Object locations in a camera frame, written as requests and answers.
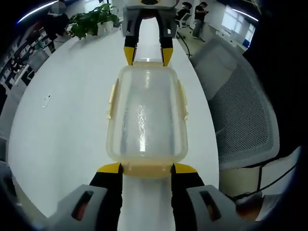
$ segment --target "potted plant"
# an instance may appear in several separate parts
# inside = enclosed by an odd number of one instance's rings
[[[110,30],[119,18],[110,13],[110,4],[103,4],[88,13],[78,13],[71,17],[68,33],[79,39],[86,36],[103,35],[105,29]]]

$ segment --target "green plant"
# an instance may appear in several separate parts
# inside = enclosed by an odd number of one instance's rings
[[[118,23],[119,18],[109,12],[110,4],[103,4],[88,13],[73,15],[70,19],[72,36],[77,36],[79,39],[85,38],[87,35],[96,36],[98,33],[98,23],[103,24],[108,21]]]

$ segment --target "man standing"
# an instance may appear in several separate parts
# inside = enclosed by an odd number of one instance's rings
[[[194,21],[196,23],[194,30],[193,30],[193,38],[198,39],[200,36],[200,32],[203,28],[203,23],[204,23],[204,18],[205,15],[208,14],[208,11],[205,10],[207,7],[206,2],[201,2],[199,6],[196,6],[195,11],[194,11]]]

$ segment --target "ceiling light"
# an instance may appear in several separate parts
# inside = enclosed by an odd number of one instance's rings
[[[248,15],[248,14],[242,12],[242,11],[239,11],[239,10],[236,10],[236,9],[232,9],[232,10],[234,10],[234,11],[236,11],[236,12],[238,12],[238,13],[241,13],[241,14],[247,16],[247,17],[250,17],[250,18],[252,18],[253,20],[255,20],[255,21],[257,21],[257,22],[259,21],[259,20],[257,20],[256,18],[254,18],[253,16],[250,16],[250,15]]]
[[[35,10],[31,11],[30,13],[27,13],[27,14],[26,14],[24,17],[22,17],[16,24],[20,23],[21,21],[23,21],[25,18],[29,17],[29,16],[32,15],[33,13],[35,13],[35,12],[37,12],[37,11],[40,11],[40,10],[42,10],[42,9],[44,9],[44,8],[46,8],[46,7],[48,7],[48,6],[50,6],[50,5],[53,5],[55,2],[57,2],[57,1],[53,1],[53,2],[47,3],[47,4],[43,5],[43,6],[40,6],[40,7],[36,8]]]

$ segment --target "plastic food container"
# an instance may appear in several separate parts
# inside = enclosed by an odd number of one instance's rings
[[[175,71],[124,67],[109,99],[107,152],[124,174],[162,177],[188,151],[186,97]]]

